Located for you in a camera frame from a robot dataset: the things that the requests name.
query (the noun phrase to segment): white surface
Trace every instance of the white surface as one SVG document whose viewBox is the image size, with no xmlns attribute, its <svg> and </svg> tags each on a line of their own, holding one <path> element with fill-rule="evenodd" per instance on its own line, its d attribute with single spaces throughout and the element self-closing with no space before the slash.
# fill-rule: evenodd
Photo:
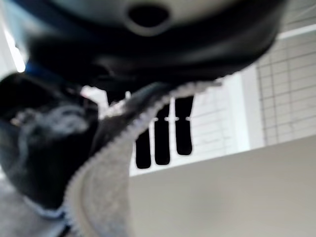
<svg viewBox="0 0 316 237">
<path fill-rule="evenodd" d="M 316 137 L 131 178 L 137 237 L 316 236 Z"/>
</svg>

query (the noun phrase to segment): gray fabric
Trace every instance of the gray fabric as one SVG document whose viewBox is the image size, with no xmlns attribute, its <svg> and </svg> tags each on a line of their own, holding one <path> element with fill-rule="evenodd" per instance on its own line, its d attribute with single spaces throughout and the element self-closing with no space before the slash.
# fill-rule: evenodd
<svg viewBox="0 0 316 237">
<path fill-rule="evenodd" d="M 0 237 L 58 237 L 64 226 L 39 217 L 6 180 L 0 181 Z"/>
</svg>

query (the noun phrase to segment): white tile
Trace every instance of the white tile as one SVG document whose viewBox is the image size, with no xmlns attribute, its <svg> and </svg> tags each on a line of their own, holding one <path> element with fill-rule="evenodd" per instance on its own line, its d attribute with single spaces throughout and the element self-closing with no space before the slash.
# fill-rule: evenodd
<svg viewBox="0 0 316 237">
<path fill-rule="evenodd" d="M 268 128 L 265 130 L 265 135 L 267 137 L 275 137 L 277 135 L 277 129 L 275 127 Z"/>
<path fill-rule="evenodd" d="M 301 101 L 294 101 L 292 103 L 292 109 L 294 113 L 300 110 L 313 109 L 314 107 L 316 107 L 316 97 L 312 97 Z"/>
<path fill-rule="evenodd" d="M 276 118 L 267 118 L 264 120 L 264 125 L 266 128 L 276 126 Z"/>
<path fill-rule="evenodd" d="M 312 41 L 315 41 L 316 40 L 316 34 L 315 32 L 311 32 L 311 33 L 308 33 L 308 34 L 303 34 L 303 35 L 299 35 L 299 36 L 296 36 L 296 37 L 292 37 L 292 38 L 289 38 L 286 40 L 287 42 L 287 45 L 289 47 L 295 47 L 295 46 L 298 46 L 298 45 L 301 45 L 301 44 L 305 44 L 305 43 L 308 43 L 308 42 L 312 42 Z"/>
<path fill-rule="evenodd" d="M 274 106 L 273 98 L 263 99 L 262 105 L 264 109 L 273 107 Z"/>
<path fill-rule="evenodd" d="M 304 66 L 309 66 L 316 63 L 316 53 L 310 55 L 303 55 L 298 58 L 292 58 L 288 61 L 290 69 L 297 69 Z"/>
<path fill-rule="evenodd" d="M 287 115 L 281 115 L 276 117 L 276 121 L 278 124 L 285 124 L 292 121 L 292 117 L 290 114 Z"/>
<path fill-rule="evenodd" d="M 262 96 L 263 98 L 271 97 L 273 96 L 272 88 L 263 88 L 262 89 Z"/>
<path fill-rule="evenodd" d="M 289 48 L 288 55 L 290 58 L 293 58 L 313 52 L 316 52 L 316 42 L 306 43 L 303 45 Z"/>
<path fill-rule="evenodd" d="M 279 85 L 274 86 L 275 95 L 284 94 L 284 93 L 287 93 L 289 91 L 290 91 L 289 83 L 283 83 L 283 84 L 279 84 Z"/>
<path fill-rule="evenodd" d="M 302 100 L 302 99 L 309 98 L 312 96 L 316 96 L 316 88 L 314 88 L 314 87 L 310 87 L 310 88 L 306 88 L 306 89 L 292 92 L 292 100 L 293 101 Z"/>
<path fill-rule="evenodd" d="M 278 105 L 276 106 L 276 114 L 277 115 L 284 115 L 291 112 L 291 105 L 285 104 L 285 105 Z"/>
<path fill-rule="evenodd" d="M 276 102 L 276 105 L 289 103 L 290 102 L 290 94 L 287 93 L 287 94 L 284 94 L 284 95 L 277 95 L 275 97 L 275 102 Z"/>
<path fill-rule="evenodd" d="M 281 125 L 277 127 L 278 134 L 286 134 L 292 132 L 292 127 L 289 124 Z"/>
<path fill-rule="evenodd" d="M 259 68 L 259 75 L 261 77 L 268 77 L 272 73 L 271 67 L 270 66 L 264 66 Z"/>
<path fill-rule="evenodd" d="M 294 130 L 302 130 L 309 127 L 316 127 L 316 119 L 315 118 L 307 118 L 302 121 L 297 121 L 292 124 Z"/>
<path fill-rule="evenodd" d="M 302 110 L 296 113 L 293 113 L 293 122 L 302 121 L 304 119 L 308 119 L 316 116 L 316 108 Z"/>
<path fill-rule="evenodd" d="M 268 109 L 264 109 L 263 110 L 263 115 L 264 115 L 265 119 L 269 119 L 271 117 L 275 117 L 276 116 L 275 109 L 273 107 L 272 108 L 268 108 Z"/>
<path fill-rule="evenodd" d="M 292 134 L 283 134 L 278 137 L 278 141 L 281 142 L 289 142 L 293 140 Z"/>
<path fill-rule="evenodd" d="M 291 80 L 298 80 L 301 78 L 314 76 L 316 74 L 315 68 L 316 68 L 316 65 L 310 65 L 310 66 L 295 69 L 290 72 L 290 78 Z"/>
<path fill-rule="evenodd" d="M 279 40 L 275 42 L 275 44 L 272 46 L 272 51 L 278 51 L 281 49 L 286 49 L 286 42 L 284 40 Z"/>
<path fill-rule="evenodd" d="M 299 131 L 295 131 L 294 136 L 296 139 L 300 139 L 300 138 L 304 138 L 304 137 L 309 137 L 309 136 L 313 136 L 316 134 L 316 129 L 313 128 L 307 128 L 307 129 L 302 129 Z"/>
<path fill-rule="evenodd" d="M 260 78 L 260 83 L 263 88 L 270 87 L 272 86 L 272 77 Z"/>
<path fill-rule="evenodd" d="M 289 81 L 289 74 L 286 73 L 278 73 L 274 74 L 272 77 L 272 82 L 274 85 L 276 84 L 282 84 Z"/>
<path fill-rule="evenodd" d="M 270 55 L 269 54 L 265 54 L 263 55 L 260 60 L 259 60 L 259 66 L 265 66 L 267 64 L 270 64 Z"/>
<path fill-rule="evenodd" d="M 298 90 L 310 86 L 316 86 L 316 76 L 307 77 L 299 80 L 293 80 L 291 82 L 292 90 Z"/>
<path fill-rule="evenodd" d="M 275 145 L 277 144 L 277 138 L 276 137 L 269 137 L 267 138 L 267 145 L 271 146 L 271 145 Z"/>
<path fill-rule="evenodd" d="M 287 59 L 287 52 L 285 49 L 276 52 L 271 52 L 270 57 L 272 63 L 284 61 L 285 59 Z"/>
<path fill-rule="evenodd" d="M 275 73 L 283 73 L 288 70 L 288 62 L 280 62 L 272 64 L 272 72 Z"/>
</svg>

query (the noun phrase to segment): light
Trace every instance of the light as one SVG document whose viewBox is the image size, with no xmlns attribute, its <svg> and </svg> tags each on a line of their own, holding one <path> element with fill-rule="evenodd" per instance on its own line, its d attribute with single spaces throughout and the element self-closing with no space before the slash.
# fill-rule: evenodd
<svg viewBox="0 0 316 237">
<path fill-rule="evenodd" d="M 25 63 L 24 63 L 22 54 L 21 54 L 20 50 L 17 47 L 15 47 L 14 38 L 6 29 L 4 30 L 4 34 L 5 34 L 6 40 L 8 42 L 15 67 L 16 67 L 18 72 L 22 73 L 25 71 Z"/>
</svg>

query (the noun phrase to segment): white wall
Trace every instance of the white wall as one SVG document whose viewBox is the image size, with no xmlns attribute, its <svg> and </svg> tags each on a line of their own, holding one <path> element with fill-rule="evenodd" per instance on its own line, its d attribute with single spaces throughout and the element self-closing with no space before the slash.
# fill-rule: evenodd
<svg viewBox="0 0 316 237">
<path fill-rule="evenodd" d="M 316 137 L 131 178 L 137 237 L 316 236 Z"/>
</svg>

